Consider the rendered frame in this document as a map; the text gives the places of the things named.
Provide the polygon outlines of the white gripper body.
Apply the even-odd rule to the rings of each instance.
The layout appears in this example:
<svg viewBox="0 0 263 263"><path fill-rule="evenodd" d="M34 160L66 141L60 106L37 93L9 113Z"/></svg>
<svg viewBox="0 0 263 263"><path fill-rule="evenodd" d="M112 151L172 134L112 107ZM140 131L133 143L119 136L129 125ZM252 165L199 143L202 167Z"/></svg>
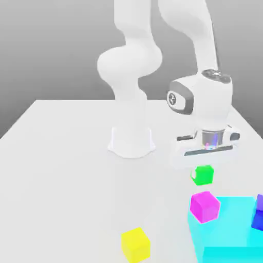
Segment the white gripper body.
<svg viewBox="0 0 263 263"><path fill-rule="evenodd" d="M234 156L234 141L219 141L218 137L203 135L179 136L171 143L170 163L177 169L217 165Z"/></svg>

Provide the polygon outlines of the small green cube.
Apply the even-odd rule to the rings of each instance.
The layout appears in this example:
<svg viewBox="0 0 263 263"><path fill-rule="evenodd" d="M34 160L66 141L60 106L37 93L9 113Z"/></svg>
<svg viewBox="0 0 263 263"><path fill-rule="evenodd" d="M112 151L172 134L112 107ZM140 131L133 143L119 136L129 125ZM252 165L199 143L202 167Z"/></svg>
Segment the small green cube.
<svg viewBox="0 0 263 263"><path fill-rule="evenodd" d="M191 178L196 185L207 185L213 182L214 169L210 165L198 166L191 172Z"/></svg>

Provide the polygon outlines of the small magenta cube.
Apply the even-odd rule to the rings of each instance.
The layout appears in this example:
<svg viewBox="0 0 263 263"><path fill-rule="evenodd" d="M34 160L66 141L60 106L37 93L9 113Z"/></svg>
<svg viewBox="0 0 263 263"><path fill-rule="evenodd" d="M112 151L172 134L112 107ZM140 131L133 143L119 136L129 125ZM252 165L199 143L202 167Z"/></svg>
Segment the small magenta cube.
<svg viewBox="0 0 263 263"><path fill-rule="evenodd" d="M206 223L218 217L220 201L209 191L194 194L191 197L190 211L200 223Z"/></svg>

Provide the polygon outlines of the small yellow cube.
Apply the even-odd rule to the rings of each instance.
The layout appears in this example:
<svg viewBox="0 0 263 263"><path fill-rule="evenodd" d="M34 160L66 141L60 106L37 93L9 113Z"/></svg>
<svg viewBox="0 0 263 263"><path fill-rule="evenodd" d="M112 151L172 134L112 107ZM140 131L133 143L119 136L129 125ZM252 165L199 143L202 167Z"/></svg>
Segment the small yellow cube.
<svg viewBox="0 0 263 263"><path fill-rule="evenodd" d="M121 248L129 263L139 263L151 256L151 242L140 227L121 234Z"/></svg>

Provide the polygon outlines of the small blue cube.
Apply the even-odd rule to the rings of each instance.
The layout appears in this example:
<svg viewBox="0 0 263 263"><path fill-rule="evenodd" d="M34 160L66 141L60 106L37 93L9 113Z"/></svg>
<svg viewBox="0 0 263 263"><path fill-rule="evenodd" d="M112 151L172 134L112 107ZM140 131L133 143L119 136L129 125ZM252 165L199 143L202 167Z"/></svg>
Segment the small blue cube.
<svg viewBox="0 0 263 263"><path fill-rule="evenodd" d="M258 194L252 216L251 227L263 231L263 195Z"/></svg>

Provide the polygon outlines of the large cyan box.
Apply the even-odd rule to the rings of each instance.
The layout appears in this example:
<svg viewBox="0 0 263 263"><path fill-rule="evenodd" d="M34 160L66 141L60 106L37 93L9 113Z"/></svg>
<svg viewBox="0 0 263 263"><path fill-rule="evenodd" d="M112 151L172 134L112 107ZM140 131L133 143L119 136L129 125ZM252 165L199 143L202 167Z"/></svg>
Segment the large cyan box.
<svg viewBox="0 0 263 263"><path fill-rule="evenodd" d="M263 231L251 227L254 197L218 197L218 218L187 220L198 263L263 263Z"/></svg>

